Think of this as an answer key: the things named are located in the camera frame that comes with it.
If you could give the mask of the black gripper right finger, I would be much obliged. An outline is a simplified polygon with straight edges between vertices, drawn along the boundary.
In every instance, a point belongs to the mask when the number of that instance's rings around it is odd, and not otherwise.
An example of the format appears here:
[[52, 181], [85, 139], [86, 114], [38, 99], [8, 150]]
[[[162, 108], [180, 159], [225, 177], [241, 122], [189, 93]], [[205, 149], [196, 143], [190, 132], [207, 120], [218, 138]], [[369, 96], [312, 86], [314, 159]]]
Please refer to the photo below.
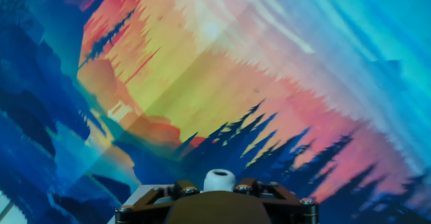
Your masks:
[[263, 183], [243, 178], [235, 193], [253, 196], [271, 223], [319, 224], [319, 205], [312, 198], [299, 199], [278, 182]]

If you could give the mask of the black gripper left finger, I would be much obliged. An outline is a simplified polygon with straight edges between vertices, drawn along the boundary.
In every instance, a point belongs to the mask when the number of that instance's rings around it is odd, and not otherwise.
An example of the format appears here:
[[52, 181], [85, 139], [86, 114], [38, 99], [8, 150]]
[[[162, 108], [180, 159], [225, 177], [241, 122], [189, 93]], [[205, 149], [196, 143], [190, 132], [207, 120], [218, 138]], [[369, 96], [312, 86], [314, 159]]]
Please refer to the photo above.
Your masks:
[[163, 224], [180, 198], [201, 193], [189, 180], [173, 184], [142, 185], [115, 209], [114, 224]]

